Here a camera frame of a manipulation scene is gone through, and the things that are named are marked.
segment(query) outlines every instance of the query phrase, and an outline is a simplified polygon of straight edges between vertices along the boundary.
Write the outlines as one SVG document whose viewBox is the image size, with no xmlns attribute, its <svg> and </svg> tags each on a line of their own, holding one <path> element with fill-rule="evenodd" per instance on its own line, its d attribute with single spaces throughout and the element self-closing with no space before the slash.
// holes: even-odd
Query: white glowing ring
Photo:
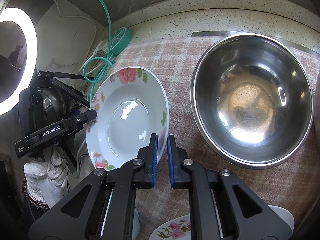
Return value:
<svg viewBox="0 0 320 240">
<path fill-rule="evenodd" d="M 12 21 L 22 29 L 27 44 L 27 60 L 19 85 L 9 98 L 0 103 L 0 115 L 10 111 L 18 102 L 19 94 L 31 82 L 36 66 L 37 36 L 30 17 L 18 8 L 6 8 L 0 14 L 0 22 Z"/>
</svg>

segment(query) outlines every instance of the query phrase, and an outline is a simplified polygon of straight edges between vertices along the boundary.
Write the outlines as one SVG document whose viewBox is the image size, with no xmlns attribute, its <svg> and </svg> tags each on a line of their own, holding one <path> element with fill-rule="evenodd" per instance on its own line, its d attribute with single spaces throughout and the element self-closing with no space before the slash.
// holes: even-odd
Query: gloved hand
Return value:
<svg viewBox="0 0 320 240">
<path fill-rule="evenodd" d="M 62 189 L 66 185 L 66 172 L 62 166 L 62 158 L 53 148 L 51 161 L 31 160 L 23 167 L 28 194 L 34 200 L 46 202 L 49 208 L 63 198 Z"/>
</svg>

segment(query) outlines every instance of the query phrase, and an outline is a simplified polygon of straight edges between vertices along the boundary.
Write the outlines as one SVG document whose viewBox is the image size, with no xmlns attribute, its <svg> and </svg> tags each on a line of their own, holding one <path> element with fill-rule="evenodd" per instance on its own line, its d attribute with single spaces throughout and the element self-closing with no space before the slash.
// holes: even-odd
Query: bolt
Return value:
<svg viewBox="0 0 320 240">
<path fill-rule="evenodd" d="M 133 165 L 141 165 L 142 164 L 142 159 L 134 159 L 133 161 L 132 161 L 132 163 L 133 163 Z"/>
<path fill-rule="evenodd" d="M 104 168 L 97 168 L 94 170 L 93 174 L 96 176 L 101 176 L 104 173 Z"/>
<path fill-rule="evenodd" d="M 222 169 L 220 172 L 223 176 L 229 176 L 231 174 L 231 171 L 228 169 Z"/>
<path fill-rule="evenodd" d="M 184 159 L 184 160 L 183 160 L 183 163 L 184 163 L 185 165 L 191 165 L 191 164 L 193 164 L 193 160 L 191 160 L 191 159 Z"/>
</svg>

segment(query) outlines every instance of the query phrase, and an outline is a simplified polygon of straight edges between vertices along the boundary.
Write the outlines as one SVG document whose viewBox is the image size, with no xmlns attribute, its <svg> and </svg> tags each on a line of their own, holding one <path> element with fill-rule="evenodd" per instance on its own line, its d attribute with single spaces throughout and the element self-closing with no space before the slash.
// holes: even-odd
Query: plate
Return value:
<svg viewBox="0 0 320 240">
<path fill-rule="evenodd" d="M 286 222 L 291 230 L 294 228 L 293 215 L 286 209 L 278 206 L 268 205 L 281 219 Z M 222 234 L 221 225 L 219 225 L 220 235 Z M 190 215 L 185 215 L 172 219 L 159 226 L 149 237 L 149 240 L 161 239 L 179 239 L 191 240 Z"/>
<path fill-rule="evenodd" d="M 130 66 L 110 75 L 98 88 L 87 124 L 87 148 L 95 168 L 112 170 L 137 157 L 158 135 L 159 162 L 169 132 L 169 104 L 164 88 L 150 70 Z"/>
</svg>

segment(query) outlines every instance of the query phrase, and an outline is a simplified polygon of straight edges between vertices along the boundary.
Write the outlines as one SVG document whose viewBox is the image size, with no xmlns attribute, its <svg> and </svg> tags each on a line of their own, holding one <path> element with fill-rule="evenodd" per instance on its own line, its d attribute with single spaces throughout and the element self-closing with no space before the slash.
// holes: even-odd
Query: plaid tablecloth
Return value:
<svg viewBox="0 0 320 240">
<path fill-rule="evenodd" d="M 178 147 L 188 156 L 212 170 L 228 168 L 239 176 L 269 205 L 288 209 L 298 225 L 320 190 L 320 154 L 316 149 L 314 127 L 300 151 L 286 163 L 268 170 L 248 170 L 219 157 L 205 142 L 193 119 L 190 84 L 201 55 L 221 37 L 190 37 L 131 43 L 118 56 L 115 70 L 126 66 L 143 66 L 162 82 L 170 107 L 170 130 Z M 313 91 L 320 69 L 320 59 L 290 48 L 305 67 Z M 189 213 L 188 191 L 173 190 L 169 184 L 165 151 L 156 173 L 153 190 L 138 190 L 136 208 L 140 213 L 138 239 L 148 239 L 159 225 Z"/>
</svg>

